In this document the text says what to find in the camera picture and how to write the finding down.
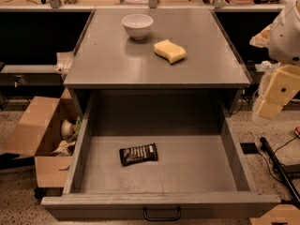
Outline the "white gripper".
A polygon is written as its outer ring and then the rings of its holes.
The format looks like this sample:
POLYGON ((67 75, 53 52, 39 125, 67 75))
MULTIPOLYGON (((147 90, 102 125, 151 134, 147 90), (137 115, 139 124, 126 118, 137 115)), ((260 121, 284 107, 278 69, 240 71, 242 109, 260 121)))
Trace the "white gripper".
MULTIPOLYGON (((260 33, 249 41, 258 48, 269 47, 271 25, 267 25, 260 33)), ((272 120, 300 91, 300 67, 286 65, 277 68, 273 73, 262 75, 258 97, 253 105, 253 120, 272 120)))

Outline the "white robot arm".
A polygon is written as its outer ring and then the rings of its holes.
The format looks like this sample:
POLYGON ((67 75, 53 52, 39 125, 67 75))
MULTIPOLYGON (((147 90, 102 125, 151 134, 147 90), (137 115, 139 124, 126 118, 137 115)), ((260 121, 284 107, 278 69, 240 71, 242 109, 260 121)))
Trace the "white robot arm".
POLYGON ((267 48, 269 57, 280 63, 262 75, 259 96, 253 105, 252 119, 266 123, 300 91, 300 0, 290 0, 249 44, 267 48))

